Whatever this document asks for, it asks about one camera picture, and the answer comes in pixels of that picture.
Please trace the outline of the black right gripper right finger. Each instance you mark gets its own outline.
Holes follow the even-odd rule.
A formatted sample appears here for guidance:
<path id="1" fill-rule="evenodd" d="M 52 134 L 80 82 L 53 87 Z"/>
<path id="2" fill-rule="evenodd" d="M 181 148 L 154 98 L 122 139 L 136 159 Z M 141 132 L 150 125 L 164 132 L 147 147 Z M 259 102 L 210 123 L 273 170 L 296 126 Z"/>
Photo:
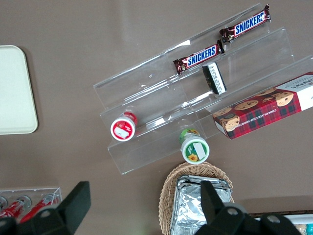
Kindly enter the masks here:
<path id="1" fill-rule="evenodd" d="M 201 182 L 201 208 L 206 224 L 197 235 L 258 235 L 259 221 L 236 203 L 223 203 L 210 181 Z"/>

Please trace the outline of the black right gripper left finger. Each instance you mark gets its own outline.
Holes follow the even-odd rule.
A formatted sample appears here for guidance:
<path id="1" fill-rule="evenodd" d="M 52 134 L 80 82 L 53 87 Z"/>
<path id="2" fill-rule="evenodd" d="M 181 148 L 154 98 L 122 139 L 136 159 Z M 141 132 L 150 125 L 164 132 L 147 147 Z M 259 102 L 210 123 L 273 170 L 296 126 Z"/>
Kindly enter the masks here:
<path id="1" fill-rule="evenodd" d="M 73 235 L 91 207 L 90 184 L 80 181 L 57 206 L 44 207 L 18 225 L 20 235 Z"/>

